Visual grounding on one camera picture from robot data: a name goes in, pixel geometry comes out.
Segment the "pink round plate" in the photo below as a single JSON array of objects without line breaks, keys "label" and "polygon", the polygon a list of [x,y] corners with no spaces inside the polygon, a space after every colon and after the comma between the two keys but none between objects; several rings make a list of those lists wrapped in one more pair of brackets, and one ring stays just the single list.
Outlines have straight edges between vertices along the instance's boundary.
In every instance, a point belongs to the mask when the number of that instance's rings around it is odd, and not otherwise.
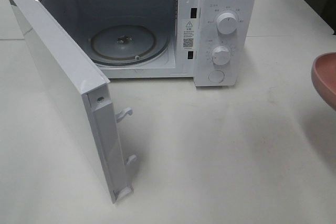
[{"label": "pink round plate", "polygon": [[316,57],[311,68],[311,80],[319,96],[335,110],[335,52]]}]

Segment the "round white door release button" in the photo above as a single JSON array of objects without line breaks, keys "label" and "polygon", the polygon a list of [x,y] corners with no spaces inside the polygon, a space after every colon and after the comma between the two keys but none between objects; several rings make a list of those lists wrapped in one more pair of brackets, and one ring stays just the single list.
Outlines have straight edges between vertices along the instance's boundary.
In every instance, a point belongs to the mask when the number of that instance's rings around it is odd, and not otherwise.
[{"label": "round white door release button", "polygon": [[208,75],[209,81],[213,83],[221,83],[224,81],[224,78],[225,78],[225,74],[220,70],[212,71]]}]

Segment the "white timer knob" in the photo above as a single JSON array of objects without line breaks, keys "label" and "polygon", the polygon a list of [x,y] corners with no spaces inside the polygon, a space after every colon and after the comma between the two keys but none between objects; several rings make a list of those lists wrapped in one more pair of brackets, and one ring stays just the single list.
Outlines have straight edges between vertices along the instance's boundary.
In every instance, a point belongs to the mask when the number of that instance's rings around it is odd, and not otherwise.
[{"label": "white timer knob", "polygon": [[225,46],[218,46],[212,51],[213,64],[218,66],[226,65],[230,62],[231,51]]}]

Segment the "white warning label sticker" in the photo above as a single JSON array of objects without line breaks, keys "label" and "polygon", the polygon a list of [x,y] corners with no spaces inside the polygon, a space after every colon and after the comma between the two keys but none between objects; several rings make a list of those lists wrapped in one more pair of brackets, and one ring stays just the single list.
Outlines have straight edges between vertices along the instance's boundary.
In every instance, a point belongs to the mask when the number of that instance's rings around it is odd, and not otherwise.
[{"label": "white warning label sticker", "polygon": [[194,19],[182,20],[182,48],[194,49],[196,39],[196,22]]}]

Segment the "white upper microwave knob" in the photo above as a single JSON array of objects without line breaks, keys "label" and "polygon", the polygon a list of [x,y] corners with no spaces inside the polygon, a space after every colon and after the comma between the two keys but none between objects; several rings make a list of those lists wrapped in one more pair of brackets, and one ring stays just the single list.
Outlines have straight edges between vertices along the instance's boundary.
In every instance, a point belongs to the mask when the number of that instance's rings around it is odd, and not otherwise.
[{"label": "white upper microwave knob", "polygon": [[238,26],[238,16],[234,11],[226,10],[215,18],[217,31],[222,35],[233,33]]}]

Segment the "white microwave oven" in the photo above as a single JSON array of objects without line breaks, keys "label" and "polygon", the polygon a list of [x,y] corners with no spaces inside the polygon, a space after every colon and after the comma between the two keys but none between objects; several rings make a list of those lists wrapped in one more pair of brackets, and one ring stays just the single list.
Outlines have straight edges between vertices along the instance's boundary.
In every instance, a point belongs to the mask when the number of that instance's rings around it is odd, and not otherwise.
[{"label": "white microwave oven", "polygon": [[[90,39],[99,31],[117,25],[140,25],[167,34],[170,42],[157,57],[136,65],[106,66],[91,61],[108,79],[192,78],[198,87],[232,86],[238,75],[255,0],[39,0],[68,35],[90,58]],[[215,18],[226,10],[238,16],[237,29],[222,35]],[[182,20],[194,19],[194,49],[182,48]],[[230,62],[213,64],[212,51],[225,46]],[[213,83],[208,75],[215,70],[224,81]]]}]

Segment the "glass microwave turntable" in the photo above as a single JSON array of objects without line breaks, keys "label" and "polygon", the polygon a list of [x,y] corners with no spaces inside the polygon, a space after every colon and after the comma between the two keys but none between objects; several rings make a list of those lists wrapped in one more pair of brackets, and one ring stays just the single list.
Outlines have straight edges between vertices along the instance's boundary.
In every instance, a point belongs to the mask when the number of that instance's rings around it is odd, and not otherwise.
[{"label": "glass microwave turntable", "polygon": [[106,66],[130,66],[149,61],[165,51],[167,34],[140,25],[117,25],[90,39],[90,58]]}]

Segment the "white microwave door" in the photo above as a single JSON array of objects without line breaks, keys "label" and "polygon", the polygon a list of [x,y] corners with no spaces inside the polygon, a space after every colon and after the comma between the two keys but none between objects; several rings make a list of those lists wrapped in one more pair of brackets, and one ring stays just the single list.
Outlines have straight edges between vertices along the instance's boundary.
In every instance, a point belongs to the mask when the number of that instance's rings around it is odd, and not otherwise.
[{"label": "white microwave door", "polygon": [[117,124],[131,108],[115,113],[109,80],[39,0],[9,0],[39,76],[74,140],[111,200],[132,192]]}]

